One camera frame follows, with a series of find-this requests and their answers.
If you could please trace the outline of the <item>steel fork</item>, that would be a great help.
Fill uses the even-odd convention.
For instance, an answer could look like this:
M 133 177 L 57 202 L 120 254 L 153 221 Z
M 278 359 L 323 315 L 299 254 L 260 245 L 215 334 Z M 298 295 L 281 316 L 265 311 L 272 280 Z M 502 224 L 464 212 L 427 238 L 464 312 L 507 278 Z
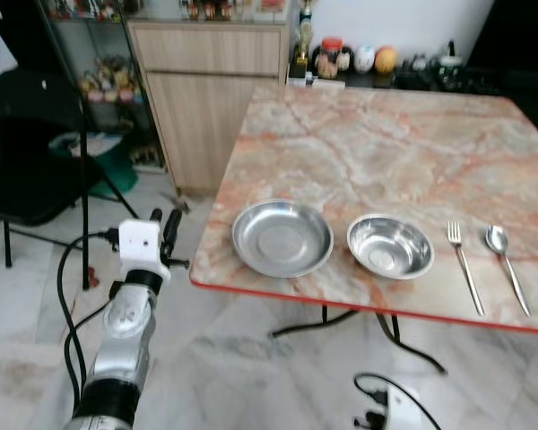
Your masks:
M 463 272 L 467 289 L 469 289 L 471 299 L 473 300 L 475 311 L 480 316 L 485 316 L 486 311 L 483 307 L 481 294 L 479 294 L 477 284 L 475 284 L 475 279 L 473 277 L 473 272 L 470 270 L 470 265 L 467 262 L 466 255 L 463 250 L 463 240 L 461 235 L 461 227 L 457 221 L 450 220 L 447 222 L 447 240 L 455 251 L 456 257 L 459 261 L 459 266 Z

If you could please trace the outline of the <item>small deep steel bowl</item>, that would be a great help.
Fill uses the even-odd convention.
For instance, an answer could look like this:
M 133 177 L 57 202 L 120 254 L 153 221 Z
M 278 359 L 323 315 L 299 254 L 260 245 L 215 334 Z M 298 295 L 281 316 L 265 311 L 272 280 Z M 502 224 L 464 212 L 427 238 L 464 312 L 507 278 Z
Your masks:
M 364 214 L 347 227 L 352 257 L 378 276 L 408 281 L 428 273 L 436 250 L 417 226 L 389 214 Z

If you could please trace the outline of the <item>orange round figurine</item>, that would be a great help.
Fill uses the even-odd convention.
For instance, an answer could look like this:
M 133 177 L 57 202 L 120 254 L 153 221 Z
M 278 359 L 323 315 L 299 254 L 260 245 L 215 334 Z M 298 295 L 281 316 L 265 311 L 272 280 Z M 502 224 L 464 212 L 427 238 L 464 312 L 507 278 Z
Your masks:
M 383 46 L 376 50 L 375 56 L 373 56 L 373 73 L 389 75 L 397 65 L 399 65 L 399 54 L 397 54 L 395 47 Z

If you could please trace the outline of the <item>wide shallow steel plate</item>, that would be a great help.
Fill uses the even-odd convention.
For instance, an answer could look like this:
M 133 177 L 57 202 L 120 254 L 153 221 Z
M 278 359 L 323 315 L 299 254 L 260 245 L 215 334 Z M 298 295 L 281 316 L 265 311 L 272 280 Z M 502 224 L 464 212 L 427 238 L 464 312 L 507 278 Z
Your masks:
M 231 238 L 249 269 L 280 279 L 313 273 L 334 249 L 334 232 L 318 209 L 282 198 L 245 208 L 233 221 Z

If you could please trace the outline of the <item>white round figurine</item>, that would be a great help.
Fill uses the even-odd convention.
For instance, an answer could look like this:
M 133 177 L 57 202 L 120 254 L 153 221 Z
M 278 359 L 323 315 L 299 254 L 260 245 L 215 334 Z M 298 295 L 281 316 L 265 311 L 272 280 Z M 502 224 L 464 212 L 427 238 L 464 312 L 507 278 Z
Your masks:
M 352 70 L 355 73 L 370 73 L 375 63 L 377 49 L 371 45 L 360 45 L 352 55 Z

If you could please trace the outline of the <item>red-lidded clear jar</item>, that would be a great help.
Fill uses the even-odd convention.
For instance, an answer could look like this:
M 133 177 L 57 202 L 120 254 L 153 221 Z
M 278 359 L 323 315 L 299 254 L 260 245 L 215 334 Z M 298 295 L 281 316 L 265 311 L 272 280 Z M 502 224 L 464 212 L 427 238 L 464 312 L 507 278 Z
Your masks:
M 324 81 L 334 81 L 338 77 L 342 70 L 339 65 L 342 53 L 342 39 L 334 37 L 322 39 L 319 50 L 314 54 L 314 70 L 319 78 L 324 79 Z

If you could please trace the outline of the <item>black folding chair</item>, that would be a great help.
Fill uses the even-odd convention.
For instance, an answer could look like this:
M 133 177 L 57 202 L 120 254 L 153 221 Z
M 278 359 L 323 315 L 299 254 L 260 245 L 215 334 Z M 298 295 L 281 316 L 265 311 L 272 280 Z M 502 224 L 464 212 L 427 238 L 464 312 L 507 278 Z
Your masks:
M 0 73 L 0 222 L 6 269 L 13 266 L 12 227 L 36 227 L 81 203 L 79 156 L 48 150 L 51 139 L 76 132 L 80 95 L 63 75 L 27 68 Z M 105 181 L 130 216 L 137 212 L 90 155 L 90 188 Z

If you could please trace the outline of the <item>marble-pattern folding table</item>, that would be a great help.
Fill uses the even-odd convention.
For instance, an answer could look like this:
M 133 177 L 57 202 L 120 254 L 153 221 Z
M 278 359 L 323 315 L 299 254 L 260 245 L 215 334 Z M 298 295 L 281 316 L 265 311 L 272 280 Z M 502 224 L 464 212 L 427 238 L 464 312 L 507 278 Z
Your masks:
M 222 235 L 249 205 L 282 198 L 313 206 L 334 240 L 360 216 L 385 214 L 423 230 L 456 261 L 447 222 L 461 227 L 477 288 L 507 283 L 485 242 L 506 230 L 525 292 L 538 259 L 538 130 L 510 99 L 437 91 L 256 90 L 196 250 L 219 255 Z

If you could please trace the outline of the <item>green plastic basin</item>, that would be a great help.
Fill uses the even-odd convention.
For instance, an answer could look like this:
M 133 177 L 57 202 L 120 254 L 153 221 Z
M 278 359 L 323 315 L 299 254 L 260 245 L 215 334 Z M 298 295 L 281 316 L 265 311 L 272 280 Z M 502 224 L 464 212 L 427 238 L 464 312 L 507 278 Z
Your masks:
M 79 135 L 76 132 L 61 133 L 48 143 L 48 150 L 58 157 L 64 157 L 66 151 L 72 152 L 72 155 L 77 157 L 79 147 Z M 125 141 L 124 135 L 88 133 L 86 151 L 97 161 L 110 183 L 122 193 L 129 192 L 136 185 L 138 177 L 131 164 L 129 143 Z

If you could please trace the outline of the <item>glass display shelf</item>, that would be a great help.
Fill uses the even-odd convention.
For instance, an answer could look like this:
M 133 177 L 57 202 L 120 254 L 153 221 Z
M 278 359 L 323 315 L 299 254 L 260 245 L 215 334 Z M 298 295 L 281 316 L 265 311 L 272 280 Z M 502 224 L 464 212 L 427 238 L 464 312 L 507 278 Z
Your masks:
M 47 24 L 64 73 L 85 98 L 86 124 L 128 141 L 128 156 L 147 173 L 167 171 L 143 89 L 126 18 L 145 0 L 32 0 Z

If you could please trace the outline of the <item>steel spoon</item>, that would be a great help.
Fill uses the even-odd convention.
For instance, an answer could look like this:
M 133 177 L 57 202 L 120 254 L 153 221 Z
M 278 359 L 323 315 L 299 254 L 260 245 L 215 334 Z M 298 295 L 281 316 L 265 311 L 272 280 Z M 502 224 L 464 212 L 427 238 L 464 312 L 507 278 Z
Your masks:
M 530 316 L 532 314 L 530 311 L 530 306 L 528 306 L 522 284 L 520 284 L 519 279 L 516 277 L 516 272 L 514 267 L 511 265 L 508 255 L 509 241 L 506 230 L 504 230 L 503 227 L 496 225 L 488 226 L 485 233 L 485 242 L 490 250 L 493 251 L 493 253 L 497 255 L 499 260 L 503 263 L 504 270 L 507 271 L 507 275 L 509 276 L 511 286 L 512 289 L 514 289 L 516 300 L 518 300 L 519 306 L 522 307 L 525 315 Z

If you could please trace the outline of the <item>gold trophy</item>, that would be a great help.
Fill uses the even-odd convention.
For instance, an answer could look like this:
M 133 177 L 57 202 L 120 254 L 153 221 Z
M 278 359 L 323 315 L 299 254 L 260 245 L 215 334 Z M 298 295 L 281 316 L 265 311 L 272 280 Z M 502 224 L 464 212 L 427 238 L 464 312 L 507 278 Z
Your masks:
M 313 39 L 313 3 L 314 0 L 299 0 L 300 12 L 295 26 L 295 44 L 287 77 L 293 79 L 305 78 L 310 61 L 309 45 Z

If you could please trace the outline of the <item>black tripod stand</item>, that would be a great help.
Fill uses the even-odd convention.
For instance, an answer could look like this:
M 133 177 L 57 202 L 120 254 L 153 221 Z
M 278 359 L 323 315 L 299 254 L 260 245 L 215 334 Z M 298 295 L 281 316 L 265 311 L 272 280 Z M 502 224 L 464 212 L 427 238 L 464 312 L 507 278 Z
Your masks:
M 88 155 L 88 143 L 86 143 L 86 132 L 89 131 L 90 114 L 88 112 L 88 103 L 81 91 L 80 78 L 81 74 L 77 65 L 79 65 L 79 46 L 80 42 L 76 37 L 72 36 L 67 40 L 67 46 L 69 50 L 69 65 L 74 67 L 73 82 L 80 95 L 80 107 L 82 114 L 82 122 L 79 128 L 79 167 L 80 173 L 80 190 L 81 190 L 81 216 L 82 216 L 82 233 L 80 237 L 81 245 L 81 266 L 79 267 L 79 280 L 81 282 L 81 292 L 88 291 L 90 289 L 89 280 L 89 251 L 90 251 L 90 227 L 89 227 L 89 188 L 88 175 L 90 169 L 88 163 L 86 163 L 86 155 Z

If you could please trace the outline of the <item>black television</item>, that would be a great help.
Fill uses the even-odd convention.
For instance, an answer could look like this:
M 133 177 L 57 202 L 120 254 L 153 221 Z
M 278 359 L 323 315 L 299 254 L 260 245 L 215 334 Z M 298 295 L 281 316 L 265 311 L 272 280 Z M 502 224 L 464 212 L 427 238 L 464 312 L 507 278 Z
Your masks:
M 466 65 L 538 74 L 538 0 L 494 0 Z

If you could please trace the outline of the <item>small dark green ornament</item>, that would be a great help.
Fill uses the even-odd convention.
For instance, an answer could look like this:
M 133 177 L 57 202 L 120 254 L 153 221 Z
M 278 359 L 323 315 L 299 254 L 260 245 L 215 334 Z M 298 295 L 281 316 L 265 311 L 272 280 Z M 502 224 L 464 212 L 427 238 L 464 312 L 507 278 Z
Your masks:
M 439 81 L 454 81 L 459 71 L 462 70 L 464 60 L 456 52 L 456 44 L 450 39 L 447 44 L 447 50 L 442 52 L 437 61 L 437 76 Z

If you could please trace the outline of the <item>light wooden cabinet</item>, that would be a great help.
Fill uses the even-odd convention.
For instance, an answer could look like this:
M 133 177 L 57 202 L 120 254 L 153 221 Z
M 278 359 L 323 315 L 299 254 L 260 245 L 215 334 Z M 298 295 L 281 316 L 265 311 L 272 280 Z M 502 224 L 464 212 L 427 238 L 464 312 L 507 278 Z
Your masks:
M 212 194 L 253 90 L 285 82 L 282 23 L 131 21 L 126 25 L 172 184 Z

